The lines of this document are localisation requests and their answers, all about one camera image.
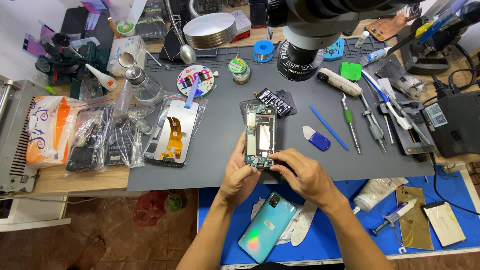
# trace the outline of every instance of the smartphone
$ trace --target smartphone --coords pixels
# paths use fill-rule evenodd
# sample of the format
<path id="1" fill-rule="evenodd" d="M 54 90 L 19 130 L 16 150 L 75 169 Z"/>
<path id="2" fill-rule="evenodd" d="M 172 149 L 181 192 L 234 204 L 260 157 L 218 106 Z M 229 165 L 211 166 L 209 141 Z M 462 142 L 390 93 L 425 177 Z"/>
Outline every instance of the smartphone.
<path id="1" fill-rule="evenodd" d="M 276 151 L 276 107 L 248 104 L 245 125 L 245 165 L 257 168 L 275 165 L 268 156 Z"/>
<path id="2" fill-rule="evenodd" d="M 292 203 L 272 192 L 240 238 L 239 246 L 256 262 L 263 263 L 295 212 Z"/>

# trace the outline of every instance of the bare foot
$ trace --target bare foot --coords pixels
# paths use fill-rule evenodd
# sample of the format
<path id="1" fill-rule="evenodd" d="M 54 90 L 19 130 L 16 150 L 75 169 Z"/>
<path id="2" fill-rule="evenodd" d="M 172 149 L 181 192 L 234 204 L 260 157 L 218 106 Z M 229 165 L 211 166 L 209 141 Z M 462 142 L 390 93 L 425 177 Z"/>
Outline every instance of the bare foot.
<path id="1" fill-rule="evenodd" d="M 84 251 L 75 263 L 75 266 L 80 270 L 91 270 L 91 268 L 103 257 L 106 250 L 105 241 L 99 235 L 89 238 Z"/>

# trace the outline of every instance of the gray repair mat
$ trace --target gray repair mat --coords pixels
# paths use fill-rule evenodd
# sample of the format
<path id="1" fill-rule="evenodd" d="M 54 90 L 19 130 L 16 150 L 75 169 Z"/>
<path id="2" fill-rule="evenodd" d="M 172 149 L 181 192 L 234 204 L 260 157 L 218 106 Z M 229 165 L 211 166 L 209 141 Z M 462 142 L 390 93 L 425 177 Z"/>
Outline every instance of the gray repair mat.
<path id="1" fill-rule="evenodd" d="M 338 73 L 342 62 L 358 63 L 362 55 L 386 47 L 383 42 L 367 40 L 362 49 L 352 50 L 356 41 L 357 38 L 346 39 L 344 57 L 333 62 L 324 61 L 320 67 Z M 298 110 L 295 115 L 278 119 L 277 149 L 295 148 L 305 156 L 317 160 L 334 181 L 434 174 L 430 161 L 417 163 L 411 156 L 402 156 L 396 144 L 394 146 L 385 144 L 388 154 L 383 153 L 369 131 L 367 119 L 362 116 L 365 108 L 360 98 L 348 96 L 347 105 L 354 119 L 362 150 L 361 155 L 354 147 L 350 129 L 344 117 L 342 94 L 338 89 L 319 81 L 316 76 L 304 82 L 285 79 L 277 70 L 276 56 L 266 64 L 251 64 L 250 82 L 242 86 L 237 85 L 233 82 L 227 65 L 237 53 L 238 57 L 243 58 L 247 63 L 252 63 L 252 47 L 221 48 L 218 53 L 219 56 L 216 59 L 199 59 L 195 63 L 206 65 L 213 72 L 218 71 L 220 76 L 215 78 L 215 84 L 218 87 L 206 97 L 208 105 L 200 127 L 190 142 L 186 165 L 183 168 L 172 168 L 145 161 L 144 167 L 130 170 L 128 191 L 220 186 L 228 159 L 245 129 L 239 103 L 255 98 L 253 92 L 260 92 L 265 88 L 275 93 L 281 89 L 291 92 Z M 163 66 L 159 67 L 154 64 L 152 58 L 148 57 L 145 70 L 160 80 L 166 91 L 178 92 L 176 78 L 186 66 L 171 63 L 167 70 L 164 62 L 161 63 Z M 388 138 L 386 123 L 377 110 L 378 98 L 373 95 L 365 79 L 362 78 L 359 85 L 363 88 L 364 95 L 385 132 L 385 137 Z M 397 95 L 397 99 L 398 101 L 407 100 L 401 94 Z M 335 140 L 309 108 L 309 104 L 315 107 L 350 151 L 346 151 Z M 160 113 L 159 110 L 160 108 L 157 107 L 146 121 L 154 124 Z M 322 152 L 307 141 L 303 137 L 303 126 L 310 126 L 328 138 L 332 142 L 330 149 Z M 143 136 L 142 140 L 145 146 L 148 136 Z M 279 174 L 264 171 L 259 184 L 275 184 L 284 181 Z"/>

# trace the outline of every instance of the human hand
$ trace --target human hand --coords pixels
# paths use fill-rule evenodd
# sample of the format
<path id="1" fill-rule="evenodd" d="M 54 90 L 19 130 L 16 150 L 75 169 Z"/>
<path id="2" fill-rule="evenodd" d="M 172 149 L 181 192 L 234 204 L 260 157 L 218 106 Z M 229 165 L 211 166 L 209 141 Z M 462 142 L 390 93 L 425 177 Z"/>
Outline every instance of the human hand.
<path id="1" fill-rule="evenodd" d="M 295 192 L 315 203 L 323 212 L 335 211 L 340 205 L 348 204 L 347 198 L 337 189 L 316 160 L 300 154 L 293 148 L 268 157 L 286 162 L 295 173 L 279 164 L 270 167 L 270 170 L 283 175 Z"/>
<path id="2" fill-rule="evenodd" d="M 252 193 L 262 170 L 245 164 L 245 131 L 240 136 L 235 150 L 228 161 L 225 178 L 217 196 L 228 206 L 240 205 Z"/>

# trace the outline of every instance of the blue table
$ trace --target blue table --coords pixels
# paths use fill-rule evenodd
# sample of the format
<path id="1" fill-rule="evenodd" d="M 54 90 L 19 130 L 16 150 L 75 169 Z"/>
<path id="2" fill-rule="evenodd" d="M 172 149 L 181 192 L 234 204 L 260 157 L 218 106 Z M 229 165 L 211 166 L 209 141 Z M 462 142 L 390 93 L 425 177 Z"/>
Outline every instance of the blue table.
<path id="1" fill-rule="evenodd" d="M 427 204 L 439 202 L 439 197 L 435 194 L 433 189 L 433 176 L 429 176 L 429 183 L 425 182 L 424 177 L 409 177 L 410 183 L 406 186 L 420 187 L 425 194 L 425 201 Z M 354 207 L 352 200 L 361 190 L 367 180 L 355 181 L 336 181 L 334 182 L 337 188 L 351 201 L 352 208 Z M 475 193 L 475 188 L 471 183 L 470 177 L 462 177 L 460 172 L 453 174 L 446 174 L 441 171 L 437 179 L 437 187 L 443 197 L 451 202 L 463 206 L 468 209 L 475 209 L 475 200 L 477 206 L 478 195 Z M 218 188 L 202 188 L 199 189 L 199 209 L 198 209 L 198 226 L 202 226 L 206 214 L 212 205 L 213 199 L 218 191 Z M 230 230 L 228 231 L 221 265 L 244 265 L 255 264 L 255 261 L 248 256 L 237 245 L 238 239 L 241 237 L 245 229 L 250 223 L 252 205 L 258 202 L 258 198 L 267 198 L 272 191 L 277 191 L 287 200 L 303 205 L 304 199 L 295 193 L 288 184 L 269 184 L 258 185 L 254 189 L 252 195 L 240 206 L 237 207 L 233 214 Z M 395 193 L 388 196 L 381 201 L 369 213 L 359 212 L 357 218 L 360 220 L 362 226 L 368 230 L 376 228 L 382 222 L 382 214 L 393 210 L 396 207 Z M 415 257 L 433 256 L 440 254 L 451 254 L 460 252 L 479 251 L 480 247 L 480 218 L 476 215 L 464 212 L 455 207 L 452 207 L 456 218 L 462 230 L 467 237 L 467 241 L 453 245 L 449 248 L 443 249 L 440 245 L 433 228 L 431 227 L 432 242 L 435 248 L 434 251 L 419 250 L 407 248 L 408 253 L 420 253 Z M 378 237 L 372 239 L 380 247 L 380 249 L 389 258 L 407 258 L 410 255 L 399 255 L 398 248 L 400 247 L 396 241 L 395 234 L 392 228 L 388 227 L 380 231 Z M 328 218 L 319 209 L 317 210 L 312 222 L 310 230 L 303 240 L 303 242 L 293 247 L 291 243 L 275 246 L 266 261 L 289 263 L 295 265 L 296 263 L 304 263 L 309 261 L 311 264 L 326 263 L 327 261 L 341 262 L 341 254 L 336 242 L 333 227 Z"/>

